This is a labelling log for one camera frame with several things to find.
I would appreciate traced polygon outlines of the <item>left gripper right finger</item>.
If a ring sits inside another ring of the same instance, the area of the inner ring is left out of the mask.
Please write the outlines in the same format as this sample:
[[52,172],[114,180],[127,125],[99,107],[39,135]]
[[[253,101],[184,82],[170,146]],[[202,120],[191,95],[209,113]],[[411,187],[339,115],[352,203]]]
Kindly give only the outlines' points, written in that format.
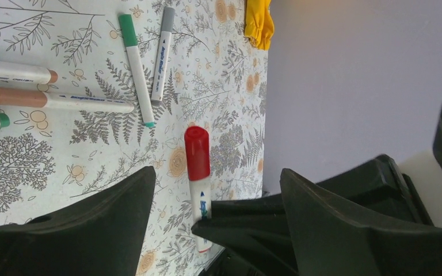
[[289,168],[280,188],[300,275],[442,275],[442,228],[380,214]]

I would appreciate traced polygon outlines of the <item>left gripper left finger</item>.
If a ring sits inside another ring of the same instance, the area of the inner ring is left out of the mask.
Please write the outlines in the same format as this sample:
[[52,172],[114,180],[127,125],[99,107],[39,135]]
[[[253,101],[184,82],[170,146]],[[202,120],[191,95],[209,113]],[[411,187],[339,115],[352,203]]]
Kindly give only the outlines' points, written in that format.
[[0,275],[135,275],[155,180],[146,166],[65,208],[0,226]]

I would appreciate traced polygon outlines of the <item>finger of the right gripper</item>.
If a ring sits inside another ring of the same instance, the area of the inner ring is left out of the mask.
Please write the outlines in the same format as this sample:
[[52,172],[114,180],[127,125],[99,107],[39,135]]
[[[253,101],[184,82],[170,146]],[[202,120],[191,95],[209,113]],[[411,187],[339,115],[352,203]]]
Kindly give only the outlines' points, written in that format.
[[433,224],[411,178],[388,155],[378,155],[317,185],[386,216]]
[[194,223],[194,235],[223,246],[263,275],[297,275],[282,200],[214,201],[211,210],[211,218]]

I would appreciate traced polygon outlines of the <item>red marker pen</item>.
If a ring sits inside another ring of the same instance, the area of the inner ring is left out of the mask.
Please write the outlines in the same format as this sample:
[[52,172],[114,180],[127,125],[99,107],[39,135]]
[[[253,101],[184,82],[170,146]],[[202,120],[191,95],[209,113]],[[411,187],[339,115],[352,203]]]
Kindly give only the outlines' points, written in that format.
[[190,126],[184,140],[192,218],[196,223],[211,218],[209,133],[200,126]]

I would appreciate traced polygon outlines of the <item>brown cap marker pen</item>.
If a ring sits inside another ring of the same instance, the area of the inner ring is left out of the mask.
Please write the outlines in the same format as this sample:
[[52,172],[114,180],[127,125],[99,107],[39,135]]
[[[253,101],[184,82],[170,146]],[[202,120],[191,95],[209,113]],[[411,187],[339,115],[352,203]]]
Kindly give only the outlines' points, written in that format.
[[0,105],[106,113],[131,113],[135,109],[130,101],[3,87],[0,87]]

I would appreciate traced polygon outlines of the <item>grey marker pen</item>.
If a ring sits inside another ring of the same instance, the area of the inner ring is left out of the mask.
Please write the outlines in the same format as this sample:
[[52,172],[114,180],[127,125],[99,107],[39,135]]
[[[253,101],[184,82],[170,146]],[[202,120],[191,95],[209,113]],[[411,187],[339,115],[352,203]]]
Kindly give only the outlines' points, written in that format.
[[175,10],[172,7],[165,7],[163,10],[157,60],[155,63],[154,83],[151,94],[152,106],[159,106],[163,101],[163,91],[173,33],[174,18]]

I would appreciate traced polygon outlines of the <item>brown end marker pen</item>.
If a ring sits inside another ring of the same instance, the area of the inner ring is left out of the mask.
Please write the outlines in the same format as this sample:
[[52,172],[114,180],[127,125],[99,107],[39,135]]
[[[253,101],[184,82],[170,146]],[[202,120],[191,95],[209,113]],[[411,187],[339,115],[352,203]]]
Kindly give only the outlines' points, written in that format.
[[48,84],[57,80],[58,74],[45,67],[0,61],[0,81]]

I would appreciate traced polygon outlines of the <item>teal green marker pen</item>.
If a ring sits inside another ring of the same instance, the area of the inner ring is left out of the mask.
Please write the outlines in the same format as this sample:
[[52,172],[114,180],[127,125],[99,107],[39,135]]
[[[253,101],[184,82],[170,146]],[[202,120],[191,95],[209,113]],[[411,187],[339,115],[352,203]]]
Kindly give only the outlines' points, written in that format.
[[132,79],[135,85],[139,109],[142,114],[142,120],[146,127],[153,128],[155,127],[154,113],[141,62],[141,55],[138,48],[138,40],[136,38],[132,16],[130,14],[120,14],[118,20],[132,73]]

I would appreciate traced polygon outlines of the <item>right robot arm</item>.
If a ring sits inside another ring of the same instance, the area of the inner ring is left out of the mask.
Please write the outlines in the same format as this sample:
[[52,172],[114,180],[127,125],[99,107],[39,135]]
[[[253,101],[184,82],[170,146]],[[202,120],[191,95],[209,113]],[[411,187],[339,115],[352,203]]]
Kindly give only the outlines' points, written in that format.
[[192,233],[262,275],[442,275],[442,106],[432,149],[379,155],[313,183],[280,174],[279,194],[215,201]]

